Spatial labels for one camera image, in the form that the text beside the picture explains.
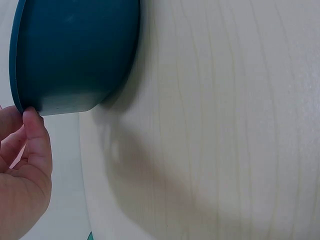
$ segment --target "bowl rim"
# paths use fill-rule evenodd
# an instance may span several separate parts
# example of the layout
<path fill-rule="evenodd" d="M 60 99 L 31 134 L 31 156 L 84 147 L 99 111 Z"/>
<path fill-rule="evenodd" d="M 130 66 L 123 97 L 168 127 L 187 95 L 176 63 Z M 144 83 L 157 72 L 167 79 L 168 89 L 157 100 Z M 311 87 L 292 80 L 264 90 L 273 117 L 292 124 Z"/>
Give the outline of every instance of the bowl rim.
<path fill-rule="evenodd" d="M 10 47 L 9 47 L 9 80 L 13 102 L 20 113 L 24 112 L 24 108 L 19 98 L 18 84 L 17 84 L 17 47 L 18 35 L 22 14 L 25 8 L 26 0 L 19 0 L 14 14 Z"/>

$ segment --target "wood grain line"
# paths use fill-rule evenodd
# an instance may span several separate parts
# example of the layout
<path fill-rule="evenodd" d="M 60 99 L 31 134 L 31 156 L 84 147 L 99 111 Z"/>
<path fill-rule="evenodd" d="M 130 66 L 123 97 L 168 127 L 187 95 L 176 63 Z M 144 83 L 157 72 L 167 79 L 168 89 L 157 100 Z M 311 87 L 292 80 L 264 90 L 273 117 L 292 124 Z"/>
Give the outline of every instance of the wood grain line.
<path fill-rule="evenodd" d="M 215 153 L 215 187 L 216 187 L 216 215 L 215 215 L 215 221 L 216 221 L 216 235 L 215 239 L 220 239 L 220 204 L 219 204 L 219 198 L 220 198 L 220 181 L 219 181 L 219 169 L 220 169 L 220 150 L 219 150 L 219 122 L 218 122 L 218 116 L 219 116 L 219 109 L 218 109 L 218 91 L 217 91 L 217 80 L 216 80 L 216 64 L 215 64 L 215 58 L 214 58 L 214 47 L 213 47 L 213 40 L 211 36 L 211 31 L 209 27 L 209 18 L 208 18 L 208 9 L 209 4 L 208 1 L 210 0 L 204 0 L 205 1 L 205 24 L 208 32 L 208 40 L 210 44 L 210 58 L 211 58 L 211 80 L 212 80 L 212 97 L 213 97 L 213 105 L 214 105 L 214 111 L 215 111 L 215 145 L 214 145 L 214 153 Z"/>
<path fill-rule="evenodd" d="M 235 63 L 235 53 L 232 47 L 232 43 L 230 40 L 230 34 L 227 29 L 226 25 L 226 19 L 223 14 L 222 6 L 220 0 L 217 0 L 217 4 L 220 11 L 220 17 L 222 21 L 222 26 L 224 29 L 224 32 L 226 34 L 227 43 L 229 52 L 231 54 L 231 65 L 232 65 L 232 81 L 233 81 L 233 116 L 232 116 L 232 131 L 233 131 L 233 144 L 234 144 L 234 156 L 235 156 L 235 165 L 236 165 L 236 191 L 238 196 L 238 214 L 239 214 L 239 226 L 240 226 L 240 232 L 242 233 L 242 225 L 241 225 L 241 219 L 242 219 L 242 212 L 241 212 L 241 194 L 240 194 L 240 160 L 239 160 L 239 144 L 238 144 L 238 127 L 237 127 L 237 87 L 236 87 L 236 63 Z"/>
<path fill-rule="evenodd" d="M 266 51 L 265 51 L 265 47 L 264 47 L 264 43 L 263 43 L 263 38 L 262 38 L 261 30 L 259 28 L 257 15 L 256 15 L 256 11 L 255 11 L 252 0 L 249 0 L 249 3 L 250 3 L 254 23 L 256 26 L 256 31 L 257 31 L 259 42 L 260 42 L 260 50 L 261 50 L 261 54 L 262 54 L 264 68 L 266 71 L 267 85 L 268 85 L 268 90 L 269 90 L 269 94 L 270 94 L 270 98 L 271 98 L 271 105 L 272 105 L 272 117 L 273 117 L 273 122 L 274 122 L 274 148 L 275 148 L 275 154 L 276 154 L 276 164 L 275 164 L 276 165 L 275 166 L 275 188 L 276 188 L 276 191 L 275 191 L 274 207 L 273 207 L 273 211 L 272 211 L 272 215 L 271 215 L 270 226 L 269 226 L 269 229 L 268 229 L 268 232 L 266 235 L 266 239 L 270 239 L 271 230 L 273 228 L 275 216 L 276 216 L 276 213 L 278 210 L 278 194 L 279 194 L 279 139 L 278 139 L 278 133 L 279 133 L 279 130 L 278 130 L 276 103 L 275 103 L 275 93 L 274 93 L 272 83 L 271 83 L 271 75 L 270 75 L 270 70 L 268 68 L 268 60 L 267 60 Z"/>
<path fill-rule="evenodd" d="M 155 13 L 155 11 L 154 11 L 154 0 L 150 0 L 150 4 L 149 4 L 149 6 L 148 6 L 148 12 L 149 12 L 149 14 L 148 14 L 148 27 L 149 27 L 149 45 L 151 46 L 152 45 L 152 40 L 151 40 L 151 33 L 152 33 L 152 28 L 151 28 L 151 26 L 152 26 L 152 22 L 151 22 L 151 17 L 150 17 L 150 15 L 151 15 L 151 13 Z M 150 69 L 151 69 L 151 71 L 150 71 L 150 79 L 152 79 L 152 73 L 153 73 L 153 71 L 154 71 L 154 69 L 153 69 L 153 63 L 152 63 L 152 53 L 150 53 Z M 155 145 L 155 127 L 154 127 L 154 125 L 155 125 L 155 113 L 154 113 L 154 111 L 152 112 L 152 133 L 153 133 L 153 135 L 152 135 L 152 145 L 154 146 Z M 155 185 L 155 182 L 156 182 L 156 179 L 155 179 L 155 161 L 156 161 L 156 157 L 155 157 L 155 150 L 153 150 L 152 151 L 152 211 L 153 211 L 153 221 L 154 221 L 154 228 L 155 229 L 157 229 L 157 209 L 156 209 L 156 205 L 155 205 L 155 202 L 156 202 L 156 192 L 155 192 L 155 190 L 156 190 L 156 185 Z"/>
<path fill-rule="evenodd" d="M 196 182 L 195 182 L 195 190 L 194 190 L 194 196 L 193 196 L 193 205 L 196 204 L 197 202 L 197 195 L 199 192 L 199 183 L 200 183 L 200 179 L 201 179 L 201 171 L 202 171 L 202 164 L 203 164 L 203 148 L 204 148 L 204 104 L 203 104 L 203 84 L 202 84 L 202 76 L 200 73 L 200 58 L 199 58 L 199 52 L 197 49 L 197 45 L 196 45 L 196 39 L 195 39 L 195 34 L 190 22 L 190 19 L 188 18 L 187 14 L 186 14 L 186 10 L 183 4 L 183 1 L 180 0 L 180 5 L 181 5 L 181 10 L 182 10 L 182 14 L 186 20 L 186 23 L 188 25 L 190 34 L 191 34 L 191 40 L 192 40 L 192 47 L 194 50 L 194 54 L 195 54 L 195 58 L 196 58 L 196 72 L 197 72 L 197 82 L 198 82 L 198 86 L 199 86 L 199 92 L 200 92 L 200 111 L 201 111 L 201 139 L 200 139 L 200 156 L 199 156 L 199 166 L 198 166 L 198 171 L 197 171 L 197 175 L 196 175 Z"/>
<path fill-rule="evenodd" d="M 177 35 L 177 21 L 176 21 L 176 16 L 174 14 L 174 6 L 171 0 L 169 0 L 170 4 L 171 4 L 171 14 L 172 14 L 172 19 L 173 19 L 173 26 L 174 26 L 174 33 L 175 33 L 175 49 L 176 52 L 178 52 L 178 35 Z M 189 182 L 190 182 L 190 186 L 189 186 L 189 191 L 190 191 L 190 195 L 191 195 L 191 201 L 192 203 L 194 203 L 194 191 L 193 191 L 193 179 L 192 179 L 192 174 L 191 174 L 191 170 L 192 170 L 192 165 L 191 165 L 191 153 L 190 153 L 190 137 L 189 137 L 189 132 L 188 132 L 188 125 L 187 125 L 187 115 L 186 115 L 186 108 L 184 106 L 184 101 L 183 101 L 183 97 L 182 97 L 182 93 L 181 93 L 181 88 L 180 88 L 180 71 L 179 71 L 179 67 L 178 67 L 178 53 L 176 53 L 175 56 L 175 68 L 176 68 L 176 82 L 177 82 L 177 88 L 178 88 L 178 93 L 179 93 L 179 98 L 181 101 L 181 106 L 182 106 L 182 114 L 183 114 L 183 120 L 184 120 L 184 131 L 185 131 L 185 137 L 186 137 L 186 148 L 187 148 L 187 159 L 188 159 L 188 167 L 189 167 Z"/>
<path fill-rule="evenodd" d="M 153 16 L 156 15 L 156 10 L 155 7 L 153 7 Z M 165 156 L 164 156 L 164 141 L 163 141 L 163 135 L 162 135 L 162 127 L 161 127 L 161 118 L 160 118 L 160 113 L 161 113 L 161 107 L 160 107 L 160 84 L 159 84 L 159 79 L 160 79 L 160 46 L 159 46 L 159 34 L 158 34 L 158 28 L 156 24 L 155 17 L 153 19 L 153 29 L 154 29 L 154 35 L 155 35 L 155 45 L 156 45 L 156 52 L 157 52 L 157 63 L 156 63 L 156 86 L 157 86 L 157 97 L 158 97 L 158 121 L 159 121 L 159 138 L 160 138 L 160 147 L 161 147 L 161 159 L 162 159 L 162 167 L 163 167 L 163 188 L 164 188 L 164 227 L 165 227 L 165 236 L 168 239 L 168 213 L 167 213 L 167 178 L 166 178 L 166 163 L 165 163 Z"/>
<path fill-rule="evenodd" d="M 298 113 L 298 90 L 297 90 L 297 78 L 296 75 L 294 74 L 294 66 L 293 66 L 293 59 L 291 56 L 291 49 L 290 49 L 290 44 L 289 44 L 289 38 L 288 38 L 288 33 L 287 30 L 285 28 L 285 24 L 284 21 L 280 15 L 280 11 L 278 8 L 278 5 L 276 3 L 275 0 L 273 0 L 273 4 L 274 4 L 274 8 L 275 8 L 275 12 L 277 14 L 277 17 L 279 18 L 279 22 L 280 22 L 280 27 L 282 29 L 283 32 L 283 38 L 284 38 L 284 42 L 285 45 L 287 47 L 287 52 L 288 52 L 288 57 L 289 57 L 289 61 L 290 61 L 290 75 L 291 75 L 291 79 L 292 79 L 292 85 L 293 85 L 293 90 L 294 90 L 294 113 L 295 113 L 295 117 L 296 117 L 296 121 L 298 121 L 299 119 L 299 113 Z M 299 207 L 299 201 L 300 201 L 300 194 L 301 194 L 301 129 L 299 127 L 299 123 L 296 123 L 296 140 L 297 140 L 297 157 L 298 157 L 298 185 L 297 185 L 297 190 L 296 190 L 296 196 L 295 196 L 295 203 L 294 203 L 294 212 L 293 212 L 293 220 L 292 220 L 292 228 L 290 230 L 290 236 L 289 239 L 293 239 L 294 238 L 294 233 L 295 233 L 295 228 L 296 228 L 296 219 L 298 216 L 298 207 Z"/>
<path fill-rule="evenodd" d="M 238 24 L 237 24 L 237 21 L 236 21 L 236 17 L 235 17 L 235 13 L 234 13 L 234 10 L 233 10 L 233 7 L 231 6 L 230 4 L 230 1 L 228 0 L 227 1 L 228 3 L 228 6 L 229 6 L 229 9 L 230 9 L 230 12 L 231 12 L 231 15 L 232 15 L 232 21 L 233 21 L 233 24 L 235 26 L 235 38 L 236 38 L 236 41 L 239 45 L 239 51 L 240 51 L 240 64 L 242 65 L 242 69 L 243 69 L 243 85 L 244 85 L 244 95 L 246 97 L 246 100 L 247 100 L 247 96 L 248 96 L 248 81 L 247 81 L 247 69 L 246 69 L 246 66 L 244 64 L 245 60 L 244 60 L 244 57 L 243 57 L 243 46 L 241 44 L 241 41 L 240 41 L 240 36 L 239 36 L 239 27 L 238 27 Z M 245 143 L 246 143 L 246 153 L 247 153 L 247 156 L 248 156 L 248 178 L 249 178 L 249 186 L 248 186 L 248 191 L 249 191 L 249 209 L 250 209 L 250 220 L 249 220 L 249 239 L 248 240 L 251 240 L 252 239 L 252 223 L 253 223 L 253 193 L 252 193 L 252 182 L 253 182 L 253 179 L 252 179 L 252 169 L 251 169 L 251 165 L 252 165 L 252 159 L 251 159 L 251 150 L 250 150 L 250 144 L 249 144 L 249 134 L 248 134 L 248 131 L 249 131 L 249 127 L 248 127 L 248 108 L 247 108 L 247 101 L 244 102 L 244 129 L 245 129 Z"/>

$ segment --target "teal plastic container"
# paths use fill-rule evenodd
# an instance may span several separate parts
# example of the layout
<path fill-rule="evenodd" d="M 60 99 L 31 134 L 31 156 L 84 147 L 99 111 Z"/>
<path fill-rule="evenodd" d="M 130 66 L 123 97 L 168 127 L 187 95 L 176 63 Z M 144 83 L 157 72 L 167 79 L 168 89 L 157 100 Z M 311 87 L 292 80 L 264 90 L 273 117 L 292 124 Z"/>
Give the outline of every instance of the teal plastic container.
<path fill-rule="evenodd" d="M 92 232 L 90 233 L 90 235 L 89 235 L 87 240 L 94 240 L 94 236 L 92 235 Z"/>
<path fill-rule="evenodd" d="M 140 0 L 19 0 L 9 73 L 20 112 L 83 112 L 127 78 L 137 49 Z"/>

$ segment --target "wooden surface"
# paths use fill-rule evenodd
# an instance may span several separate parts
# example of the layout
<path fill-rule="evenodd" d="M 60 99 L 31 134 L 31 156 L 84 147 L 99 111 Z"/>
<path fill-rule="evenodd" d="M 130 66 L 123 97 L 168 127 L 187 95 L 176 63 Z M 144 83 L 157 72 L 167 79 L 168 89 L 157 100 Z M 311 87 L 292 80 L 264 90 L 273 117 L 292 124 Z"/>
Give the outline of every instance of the wooden surface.
<path fill-rule="evenodd" d="M 117 99 L 80 114 L 96 240 L 320 238 L 320 1 L 142 0 Z"/>

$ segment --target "hand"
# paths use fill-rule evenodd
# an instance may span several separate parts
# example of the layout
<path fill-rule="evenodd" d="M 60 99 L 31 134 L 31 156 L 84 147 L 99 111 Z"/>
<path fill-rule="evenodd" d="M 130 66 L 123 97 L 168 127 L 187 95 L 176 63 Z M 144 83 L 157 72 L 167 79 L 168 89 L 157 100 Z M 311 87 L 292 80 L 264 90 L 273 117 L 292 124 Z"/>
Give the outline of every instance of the hand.
<path fill-rule="evenodd" d="M 18 240 L 35 225 L 50 202 L 50 138 L 34 108 L 21 116 L 11 106 L 0 109 L 0 141 L 0 240 Z M 10 169 L 24 145 L 21 159 Z"/>

